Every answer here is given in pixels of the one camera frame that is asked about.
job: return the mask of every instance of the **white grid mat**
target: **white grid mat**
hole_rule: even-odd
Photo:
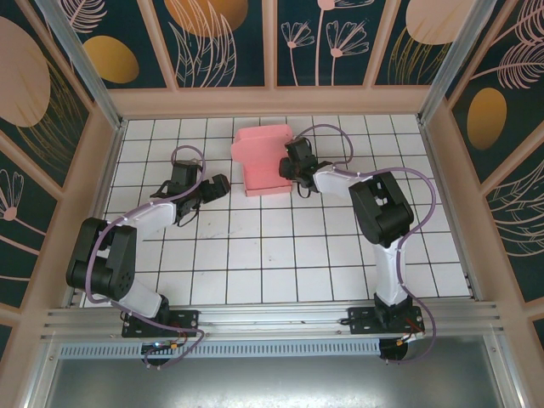
[[[172,305],[360,300],[373,296],[376,266],[360,234],[351,202],[334,196],[292,194],[246,197],[241,165],[230,160],[239,128],[287,123],[293,133],[318,123],[352,136],[348,169],[406,166],[433,177],[414,116],[276,116],[131,121],[111,188],[106,217],[113,219],[149,199],[170,179],[170,155],[179,145],[204,151],[207,179],[223,173],[232,191],[203,205],[198,219],[146,238],[136,260],[137,279]],[[338,161],[348,146],[329,128],[310,133],[320,160]],[[193,158],[181,150],[178,158]],[[416,221],[429,209],[423,181],[397,173]],[[469,290],[441,204],[423,232],[406,244],[406,280],[423,298],[467,297]],[[85,302],[85,307],[92,306]]]

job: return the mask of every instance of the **white tile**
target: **white tile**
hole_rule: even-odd
[[[354,146],[354,156],[372,156],[371,141],[366,134],[357,134],[349,138]],[[343,142],[346,156],[349,156],[349,144],[346,140]]]
[[[460,263],[435,263],[432,268],[439,296],[470,296]]]
[[[368,134],[365,117],[363,115],[340,116],[340,128],[349,134]]]
[[[327,235],[357,234],[353,208],[325,208],[324,211]]]
[[[374,246],[365,238],[364,235],[359,235],[360,250],[363,253],[363,264],[375,265],[376,257],[374,255]]]
[[[369,134],[393,133],[393,124],[389,115],[366,115]]]
[[[406,265],[406,286],[418,298],[437,296],[433,273],[429,265]]]
[[[229,269],[260,269],[261,241],[258,238],[229,241]]]
[[[162,185],[165,180],[172,177],[172,163],[170,161],[159,161],[147,163],[144,174],[144,185]]]
[[[232,179],[230,180],[230,182],[231,183],[244,182],[243,166],[241,163],[237,163],[236,161],[232,162]]]
[[[208,210],[228,210],[230,205],[230,192],[217,200],[201,204],[201,211]]]
[[[155,121],[129,121],[125,140],[151,139]]]
[[[259,124],[258,117],[235,117],[234,134],[243,128],[255,128]]]
[[[181,224],[186,223],[191,218],[193,218],[194,213],[186,215],[185,218],[181,220]],[[178,227],[177,225],[170,225],[166,228],[167,232],[164,235],[165,240],[194,240],[196,237],[196,219],[193,219],[190,223],[183,227]]]
[[[312,116],[288,116],[287,124],[291,127],[293,136],[298,136],[304,130],[314,126]],[[306,135],[313,136],[314,132],[309,131]]]
[[[404,167],[402,163],[402,158],[400,156],[381,156],[374,157],[376,160],[376,169],[383,170],[385,168],[391,167]],[[406,179],[405,172],[393,172],[393,176],[396,179]]]
[[[286,117],[285,116],[263,116],[261,117],[261,126],[270,126],[270,125],[285,125]]]
[[[227,269],[227,240],[196,241],[195,270]]]
[[[421,234],[410,235],[403,248],[407,264],[428,264],[427,250]]]
[[[304,192],[302,188],[301,193],[303,195],[308,194],[307,192]],[[308,198],[302,198],[300,195],[298,195],[297,189],[295,188],[291,193],[291,198],[293,208],[310,208],[322,206],[320,193],[312,193]]]
[[[194,273],[191,304],[224,304],[226,293],[226,271],[215,270]]]
[[[206,122],[206,119],[182,119],[179,138],[204,139],[206,137]]]
[[[334,300],[368,299],[363,267],[331,268]]]
[[[397,179],[397,184],[399,185],[400,190],[402,191],[402,194],[405,195],[405,199],[408,201],[408,204],[413,204],[414,199],[411,197],[411,191],[410,191],[410,186],[408,185],[408,180]]]
[[[161,270],[193,270],[194,241],[164,241]]]
[[[329,266],[324,236],[295,238],[297,267],[325,267]]]
[[[327,236],[331,266],[363,265],[357,235]]]
[[[233,128],[232,117],[212,117],[207,120],[207,138],[229,138],[231,139]]]
[[[427,216],[431,206],[416,206],[417,216],[421,221]],[[423,232],[449,232],[450,226],[445,216],[444,206],[438,205],[434,208],[431,218],[422,227]]]
[[[348,170],[355,173],[373,172],[376,170],[374,157],[354,157],[354,159],[348,163]]]
[[[261,197],[259,195],[256,195],[254,197],[246,196],[244,184],[233,184],[231,186],[230,194],[230,208],[232,208],[233,210],[261,207]]]
[[[151,289],[153,292],[156,290],[156,283],[159,279],[158,272],[138,272],[134,275],[134,279],[139,281],[142,285]]]
[[[171,306],[190,304],[191,272],[166,272],[159,276],[157,292],[168,298]]]
[[[322,194],[323,207],[352,207],[353,203],[349,197],[340,197],[335,194]]]
[[[261,270],[230,270],[227,303],[261,303]]]
[[[198,215],[198,239],[226,238],[229,236],[228,211],[201,211]]]
[[[162,241],[143,241],[136,252],[136,272],[158,272]]]
[[[295,236],[325,235],[325,222],[321,208],[295,208],[292,210]]]
[[[206,139],[206,148],[204,156],[207,160],[225,160],[230,159],[230,146],[232,139]]]
[[[332,300],[329,269],[297,269],[297,288],[299,302]]]
[[[419,178],[408,180],[408,182],[410,183],[411,193],[414,197],[414,202],[416,204],[431,203],[431,192],[428,188],[427,183]],[[438,187],[436,186],[436,181],[432,179],[431,183],[433,184],[434,192],[436,193],[436,202],[440,204],[442,201],[440,200],[440,194]]]
[[[155,121],[153,139],[177,139],[179,136],[180,119],[162,119]]]
[[[370,138],[374,156],[400,156],[394,134],[371,134]]]
[[[297,301],[295,269],[269,269],[263,271],[263,302],[280,303]]]
[[[419,133],[415,115],[391,115],[395,133]]]
[[[263,236],[292,236],[291,210],[263,210]]]
[[[208,160],[206,161],[206,179],[211,180],[213,176],[223,174],[230,180],[230,160]]]
[[[181,146],[195,147],[203,154],[204,143],[205,143],[204,139],[179,139],[178,147],[181,147]],[[196,153],[192,149],[180,149],[176,152],[176,160],[195,160],[195,159],[199,161],[201,158],[200,156],[198,156],[198,153]]]
[[[113,185],[142,185],[145,163],[119,163]]]
[[[233,210],[230,212],[230,238],[258,238],[260,235],[261,212],[259,210]]]
[[[263,268],[294,268],[292,238],[263,238]]]
[[[397,134],[402,155],[426,155],[421,134]]]
[[[374,293],[376,293],[376,286],[377,286],[376,266],[365,266],[365,279],[366,279],[366,287],[368,289],[369,299],[373,299]]]
[[[289,193],[262,195],[261,207],[262,208],[290,208],[291,195]]]
[[[172,152],[178,147],[176,139],[151,140],[148,162],[170,162]]]
[[[127,140],[122,144],[119,162],[146,162],[149,151],[149,140]]]
[[[344,151],[342,137],[340,136],[316,136],[316,155],[323,160],[325,157],[340,157],[343,160]]]
[[[108,213],[126,213],[138,206],[141,187],[114,187],[111,189]]]
[[[423,234],[423,239],[425,240],[431,263],[459,262],[456,245],[453,242],[451,233],[427,233]]]
[[[405,167],[413,168],[414,170],[423,173],[424,176],[433,178],[433,170],[426,156],[403,156],[402,160]],[[415,174],[408,174],[408,179],[419,179]]]
[[[314,125],[322,125],[322,124],[336,126],[337,128],[340,127],[340,122],[338,121],[338,116],[336,115],[314,116]],[[318,134],[340,134],[340,132],[330,127],[318,127],[314,131],[316,136]]]

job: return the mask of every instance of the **wire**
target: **wire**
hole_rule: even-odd
[[[131,211],[127,212],[126,214],[124,214],[122,217],[120,217],[120,218],[116,219],[115,221],[112,221],[110,224],[108,224],[104,228],[104,230],[100,233],[98,239],[96,240],[96,243],[94,244],[93,250],[91,251],[91,256],[90,256],[90,258],[88,260],[87,273],[85,275],[85,294],[87,295],[87,299],[88,299],[88,301],[90,303],[111,302],[111,304],[113,306],[120,309],[122,312],[128,313],[128,315],[134,316],[137,319],[142,320],[144,323],[147,323],[148,325],[151,325],[151,326],[158,327],[159,329],[164,329],[164,330],[177,332],[177,333],[199,333],[200,334],[200,336],[196,339],[196,341],[193,344],[191,344],[180,356],[176,357],[175,359],[170,359],[168,362],[166,362],[165,364],[163,364],[163,365],[161,365],[159,367],[155,367],[156,370],[160,370],[161,369],[160,367],[167,368],[169,366],[172,366],[172,365],[180,362],[187,354],[192,352],[193,349],[202,341],[202,339],[204,338],[206,333],[201,329],[182,329],[182,328],[179,328],[179,327],[162,325],[160,323],[157,323],[156,321],[153,321],[151,319],[148,319],[148,318],[144,317],[141,314],[133,312],[132,310],[124,307],[123,305],[119,304],[118,302],[112,301],[109,298],[105,298],[105,299],[96,299],[96,298],[94,298],[93,294],[91,292],[91,275],[93,274],[94,262],[96,260],[96,256],[97,256],[98,251],[100,249],[100,245],[102,245],[102,241],[104,241],[105,237],[108,235],[108,233],[113,228],[115,228],[116,225],[118,225],[121,222],[126,223],[127,221],[132,219],[134,216],[137,216],[143,210],[146,210],[146,209],[148,209],[150,207],[157,207],[157,206],[160,206],[160,205],[163,205],[163,204],[168,204],[171,201],[176,201],[176,200],[179,200],[180,198],[184,198],[185,196],[188,196],[193,191],[195,191],[198,188],[198,186],[202,183],[202,181],[204,180],[204,175],[206,173],[206,160],[204,159],[204,155],[202,154],[202,152],[200,150],[198,150],[196,147],[189,146],[187,144],[179,146],[178,148],[174,149],[174,151],[172,152],[172,155],[170,157],[170,162],[172,164],[175,163],[176,155],[178,154],[178,151],[182,150],[182,149],[193,150],[201,158],[201,161],[202,161],[201,175],[198,178],[198,180],[196,180],[195,185],[193,185],[191,188],[189,188],[188,190],[184,191],[183,193],[181,193],[179,195],[174,195],[172,197],[168,197],[168,198],[165,198],[165,199],[160,199],[160,200],[157,200],[157,201],[151,201],[151,202],[145,203],[144,205],[142,205],[140,207],[137,207],[137,208],[134,208],[133,210],[131,210]],[[144,362],[147,365],[147,368],[154,367],[147,360],[147,354],[144,356]]]
[[[309,132],[310,130],[316,129],[316,128],[332,128],[332,129],[340,132],[340,134],[348,141],[349,158],[346,161],[337,161],[337,162],[332,163],[332,168],[334,169],[335,172],[337,172],[339,174],[342,174],[342,175],[349,176],[349,177],[360,177],[360,178],[372,177],[372,176],[375,176],[377,174],[388,173],[388,172],[410,173],[410,174],[416,175],[418,178],[423,180],[425,182],[425,184],[427,185],[427,187],[429,188],[430,192],[431,192],[431,207],[429,208],[427,215],[425,216],[425,218],[418,225],[416,225],[406,235],[404,235],[402,238],[400,238],[399,245],[397,247],[397,256],[396,256],[396,259],[395,259],[395,265],[396,265],[396,269],[397,269],[397,279],[399,280],[400,287],[402,287],[402,289],[405,291],[405,293],[408,296],[410,296],[412,299],[414,299],[416,301],[416,303],[418,303],[422,307],[423,310],[425,310],[425,312],[428,314],[428,318],[431,320],[431,327],[433,329],[433,335],[431,337],[431,343],[428,345],[427,349],[422,354],[418,355],[417,357],[414,357],[413,359],[399,360],[399,361],[396,361],[396,362],[398,364],[407,364],[407,363],[419,361],[419,360],[423,359],[433,349],[434,344],[436,343],[436,321],[435,321],[434,316],[431,313],[431,310],[429,309],[429,307],[419,297],[414,295],[410,291],[410,289],[408,289],[406,287],[406,284],[405,284],[404,280],[402,279],[402,269],[401,269],[401,264],[402,263],[401,263],[400,257],[401,257],[402,246],[406,243],[406,240],[408,238],[410,238],[412,234],[415,234],[418,230],[420,230],[422,228],[422,226],[425,225],[428,222],[428,220],[432,217],[432,215],[434,213],[434,209],[436,208],[436,191],[434,190],[434,186],[431,183],[431,180],[429,180],[428,177],[425,176],[423,173],[418,172],[417,170],[415,170],[413,168],[408,168],[408,167],[389,167],[389,168],[384,168],[384,169],[376,170],[374,172],[369,172],[369,173],[354,173],[354,172],[349,172],[349,171],[346,171],[346,170],[338,169],[337,164],[348,164],[349,162],[351,162],[351,160],[354,157],[354,146],[353,146],[353,143],[351,143],[351,139],[349,138],[348,134],[345,133],[340,127],[333,126],[333,125],[328,125],[328,124],[320,124],[320,125],[314,125],[312,127],[309,127],[306,130],[302,131],[296,137],[296,139],[304,136],[307,132]]]

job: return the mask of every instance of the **metal sheet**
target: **metal sheet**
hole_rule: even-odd
[[[426,347],[419,342],[412,352]],[[147,371],[136,360],[62,360],[48,407],[499,407],[480,338],[439,338],[413,365],[376,356],[186,360]]]

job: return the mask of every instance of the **pink box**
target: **pink box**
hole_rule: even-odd
[[[246,196],[291,192],[292,182],[280,176],[280,160],[287,157],[290,140],[288,125],[245,127],[236,133],[230,154],[243,166]]]

